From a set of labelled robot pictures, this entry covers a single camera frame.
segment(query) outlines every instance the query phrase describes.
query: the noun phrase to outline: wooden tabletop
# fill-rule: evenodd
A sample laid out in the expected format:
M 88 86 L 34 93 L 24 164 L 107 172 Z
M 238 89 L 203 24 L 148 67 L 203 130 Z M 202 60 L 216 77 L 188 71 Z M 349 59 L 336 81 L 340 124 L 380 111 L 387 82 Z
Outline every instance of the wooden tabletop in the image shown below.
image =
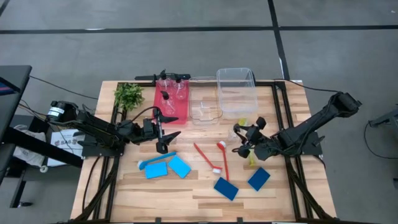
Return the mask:
M 98 118 L 111 121 L 114 91 L 117 85 L 117 81 L 103 82 L 95 114 Z M 310 116 L 307 98 L 302 87 L 289 82 L 286 86 L 294 124 L 298 125 Z M 279 130 L 272 91 L 267 86 L 257 87 L 256 91 L 259 107 L 257 113 L 248 116 L 248 124 L 255 123 L 258 116 L 264 117 L 267 126 L 263 134 L 270 136 Z M 127 119 L 133 118 L 142 109 L 152 106 L 154 94 L 154 87 L 145 87 L 144 104 L 128 113 Z M 206 95 L 216 95 L 216 87 L 203 91 L 203 97 Z M 283 105 L 281 93 L 279 93 L 279 99 Z M 284 125 L 287 127 L 284 108 L 281 109 Z M 144 113 L 136 121 L 142 124 L 142 119 L 145 117 L 150 117 L 150 111 Z M 171 143 L 169 152 L 176 151 L 177 155 L 192 168 L 184 179 L 177 176 L 170 168 L 168 168 L 167 176 L 146 179 L 144 171 L 137 168 L 137 162 L 160 155 L 156 153 L 156 141 L 145 142 L 140 146 L 128 144 L 120 159 L 111 222 L 154 222 L 155 217 L 161 217 L 165 222 L 235 222 L 236 217 L 243 217 L 247 222 L 293 221 L 294 212 L 284 158 L 274 156 L 266 161 L 255 158 L 256 165 L 250 166 L 249 159 L 243 159 L 231 152 L 231 149 L 239 146 L 238 142 L 228 140 L 229 130 L 236 122 L 236 119 L 221 117 L 216 124 L 195 125 L 188 117 L 184 126 L 169 124 L 163 127 L 166 133 L 182 131 Z M 193 147 L 193 143 L 197 143 L 214 165 L 224 167 L 222 152 L 216 146 L 220 140 L 227 143 L 226 157 L 230 182 L 239 189 L 232 202 L 213 188 L 220 175 L 212 173 L 209 165 Z M 94 160 L 95 158 L 85 159 L 83 163 L 71 218 L 81 213 L 83 192 Z M 335 208 L 322 163 L 312 156 L 302 156 L 302 160 L 309 191 L 327 213 L 335 216 Z M 94 168 L 88 187 L 86 205 L 97 191 L 101 165 L 102 158 Z M 258 167 L 263 167 L 271 177 L 262 189 L 256 192 L 247 181 Z M 297 192 L 304 217 L 302 195 L 298 189 Z M 103 200 L 100 218 L 104 217 L 105 203 L 106 200 Z

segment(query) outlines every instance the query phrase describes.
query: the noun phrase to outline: transparent plastic bin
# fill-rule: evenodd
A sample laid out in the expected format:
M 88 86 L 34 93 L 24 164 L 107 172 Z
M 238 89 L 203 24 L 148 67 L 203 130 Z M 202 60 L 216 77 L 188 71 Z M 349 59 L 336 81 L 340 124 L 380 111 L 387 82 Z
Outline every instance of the transparent plastic bin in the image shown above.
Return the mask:
M 193 77 L 189 80 L 190 117 L 195 125 L 218 123 L 219 109 L 216 77 Z
M 220 108 L 228 118 L 244 118 L 257 111 L 257 93 L 250 69 L 219 69 L 217 85 Z

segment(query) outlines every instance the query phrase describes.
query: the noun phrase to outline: bottle cap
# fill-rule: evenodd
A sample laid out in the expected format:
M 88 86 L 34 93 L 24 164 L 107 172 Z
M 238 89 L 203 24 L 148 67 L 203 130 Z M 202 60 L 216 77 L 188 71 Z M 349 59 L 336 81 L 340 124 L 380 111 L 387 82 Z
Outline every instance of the bottle cap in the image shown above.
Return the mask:
M 181 77 L 177 74 L 174 75 L 175 76 L 175 82 L 176 83 L 180 83 L 181 82 Z
M 161 79 L 163 79 L 163 80 L 165 80 L 165 79 L 167 78 L 166 69 L 163 69 L 163 71 L 160 72 L 160 77 L 161 77 Z
M 160 91 L 160 92 L 162 93 L 163 100 L 168 100 L 170 98 L 169 94 L 166 91 Z

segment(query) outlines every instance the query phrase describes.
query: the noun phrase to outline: blue cleaning pad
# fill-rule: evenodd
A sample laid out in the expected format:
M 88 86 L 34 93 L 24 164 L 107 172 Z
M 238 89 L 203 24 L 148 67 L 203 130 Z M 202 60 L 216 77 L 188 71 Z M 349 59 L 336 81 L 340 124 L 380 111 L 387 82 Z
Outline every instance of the blue cleaning pad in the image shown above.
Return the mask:
M 173 157 L 169 162 L 169 167 L 181 178 L 184 178 L 191 171 L 191 167 L 184 163 L 178 156 Z
M 269 177 L 269 173 L 260 167 L 249 179 L 248 183 L 254 188 L 254 190 L 259 191 Z
M 219 193 L 223 194 L 225 197 L 227 197 L 230 200 L 234 200 L 238 188 L 230 184 L 228 181 L 220 177 L 214 186 L 214 189 L 216 189 Z
M 166 162 L 158 162 L 145 166 L 145 176 L 147 179 L 167 175 Z

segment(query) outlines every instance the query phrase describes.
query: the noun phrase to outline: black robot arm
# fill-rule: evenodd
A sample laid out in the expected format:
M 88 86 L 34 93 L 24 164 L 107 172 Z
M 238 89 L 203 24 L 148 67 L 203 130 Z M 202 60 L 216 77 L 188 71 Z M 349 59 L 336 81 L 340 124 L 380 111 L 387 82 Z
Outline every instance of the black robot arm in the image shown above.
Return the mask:
M 348 118 L 358 112 L 361 102 L 355 100 L 349 93 L 338 92 L 330 97 L 329 102 L 321 111 L 294 128 L 287 128 L 271 137 L 264 136 L 260 130 L 266 126 L 264 118 L 257 119 L 255 125 L 234 125 L 234 132 L 242 139 L 242 146 L 233 149 L 241 157 L 247 157 L 249 149 L 254 148 L 257 158 L 264 161 L 270 156 L 279 154 L 296 156 L 301 154 L 303 147 L 311 147 L 314 142 L 307 142 L 308 135 L 322 127 L 335 117 Z M 246 130 L 245 136 L 240 130 Z
M 110 151 L 124 147 L 126 143 L 140 144 L 145 141 L 158 139 L 156 144 L 157 152 L 165 154 L 168 152 L 167 145 L 181 132 L 169 135 L 164 134 L 162 123 L 169 123 L 178 118 L 168 118 L 163 116 L 159 108 L 154 108 L 154 118 L 143 120 L 143 127 L 131 120 L 122 123 L 111 124 L 99 119 L 85 109 L 80 110 L 76 104 L 66 101 L 53 101 L 46 120 L 50 124 L 67 128 L 76 128 L 80 132 L 93 137 L 94 141 L 85 140 L 79 142 L 83 146 L 97 146 Z

